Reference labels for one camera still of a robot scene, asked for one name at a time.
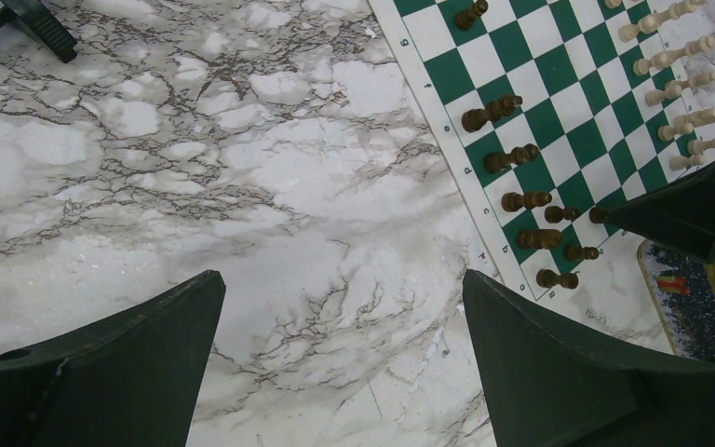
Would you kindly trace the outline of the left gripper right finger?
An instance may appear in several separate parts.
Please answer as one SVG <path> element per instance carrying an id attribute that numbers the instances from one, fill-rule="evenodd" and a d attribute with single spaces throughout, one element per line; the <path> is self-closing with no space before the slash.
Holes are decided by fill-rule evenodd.
<path id="1" fill-rule="evenodd" d="M 598 332 L 477 270 L 463 303 L 500 446 L 715 446 L 715 363 Z"/>

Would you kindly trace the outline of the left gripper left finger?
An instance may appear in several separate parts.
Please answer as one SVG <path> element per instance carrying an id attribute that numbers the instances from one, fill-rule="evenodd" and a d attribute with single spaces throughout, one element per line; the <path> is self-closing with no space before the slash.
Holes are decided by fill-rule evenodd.
<path id="1" fill-rule="evenodd" d="M 206 270 L 0 355 L 0 446 L 183 446 L 226 286 Z"/>

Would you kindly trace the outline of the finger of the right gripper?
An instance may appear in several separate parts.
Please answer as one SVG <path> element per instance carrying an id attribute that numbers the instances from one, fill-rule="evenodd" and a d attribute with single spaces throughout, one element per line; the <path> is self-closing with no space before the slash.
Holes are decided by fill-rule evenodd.
<path id="1" fill-rule="evenodd" d="M 605 208 L 603 222 L 715 263 L 715 161 L 653 192 Z"/>

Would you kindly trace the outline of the dark pawn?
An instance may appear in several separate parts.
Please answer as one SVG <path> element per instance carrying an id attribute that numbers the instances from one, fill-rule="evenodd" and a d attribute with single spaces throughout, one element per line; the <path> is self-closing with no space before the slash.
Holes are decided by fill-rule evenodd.
<path id="1" fill-rule="evenodd" d="M 454 16 L 454 23 L 459 30 L 468 31 L 488 9 L 487 0 L 476 0 L 470 7 L 459 11 Z"/>
<path id="2" fill-rule="evenodd" d="M 605 224 L 608 219 L 609 211 L 603 207 L 594 207 L 590 210 L 588 217 L 594 224 Z"/>

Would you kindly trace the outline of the dark knight chess piece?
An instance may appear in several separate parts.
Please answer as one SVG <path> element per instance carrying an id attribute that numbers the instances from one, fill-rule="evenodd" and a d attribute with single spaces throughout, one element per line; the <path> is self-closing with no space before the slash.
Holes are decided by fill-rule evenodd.
<path id="1" fill-rule="evenodd" d="M 553 250 L 563 242 L 557 229 L 521 229 L 516 236 L 517 245 L 524 250 Z"/>

